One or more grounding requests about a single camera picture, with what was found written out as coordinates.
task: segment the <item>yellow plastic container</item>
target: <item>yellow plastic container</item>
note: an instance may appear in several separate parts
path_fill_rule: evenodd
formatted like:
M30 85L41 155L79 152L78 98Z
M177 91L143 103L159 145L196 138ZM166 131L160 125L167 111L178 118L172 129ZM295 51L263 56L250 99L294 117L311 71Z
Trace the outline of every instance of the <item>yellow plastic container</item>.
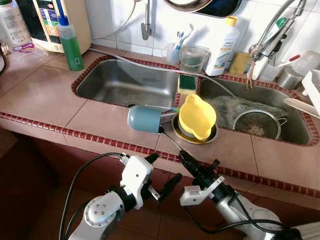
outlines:
M217 114L214 108L196 94L186 97L179 112L180 126L201 141L210 136L216 120Z

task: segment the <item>strainer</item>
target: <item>strainer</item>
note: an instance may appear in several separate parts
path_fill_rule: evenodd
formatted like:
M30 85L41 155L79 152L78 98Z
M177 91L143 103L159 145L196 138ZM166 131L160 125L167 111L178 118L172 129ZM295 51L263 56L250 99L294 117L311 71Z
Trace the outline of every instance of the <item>strainer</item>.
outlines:
M270 139L278 139L281 134L281 126L287 121L286 118L277 119L270 112L254 109L237 116L232 129Z

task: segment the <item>double sink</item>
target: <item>double sink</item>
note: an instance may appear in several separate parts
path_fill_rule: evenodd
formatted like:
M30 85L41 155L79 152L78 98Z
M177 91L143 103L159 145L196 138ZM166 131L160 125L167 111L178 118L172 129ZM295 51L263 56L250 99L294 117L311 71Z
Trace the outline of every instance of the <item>double sink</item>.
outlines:
M179 74L149 69L122 60L101 61L76 89L78 96L124 107L152 105L172 107L176 100ZM240 82L215 79L237 97L283 109L288 122L282 126L280 140L299 145L311 142L312 136L300 111L287 106L283 100L289 96L273 88L256 86L246 91ZM201 82L199 96L210 101L218 96L229 96L213 81Z

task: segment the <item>green sponge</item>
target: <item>green sponge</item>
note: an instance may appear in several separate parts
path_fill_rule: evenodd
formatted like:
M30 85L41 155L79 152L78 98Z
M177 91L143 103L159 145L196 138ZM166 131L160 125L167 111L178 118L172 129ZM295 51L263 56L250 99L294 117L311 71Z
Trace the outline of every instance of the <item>green sponge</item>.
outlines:
M196 78L194 76L187 76L181 74L178 79L178 93L183 95L195 94Z

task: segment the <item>green dish soap bottle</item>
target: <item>green dish soap bottle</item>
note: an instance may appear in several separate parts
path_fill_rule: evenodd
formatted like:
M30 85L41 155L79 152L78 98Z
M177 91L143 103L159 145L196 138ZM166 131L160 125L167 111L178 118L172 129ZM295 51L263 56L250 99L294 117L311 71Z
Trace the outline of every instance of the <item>green dish soap bottle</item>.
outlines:
M59 24L56 25L61 44L68 62L69 68L72 71L81 71L85 68L84 61L81 56L76 29L73 24L70 24L68 17L64 15L62 7L60 9L60 1L57 0L60 16L58 17Z

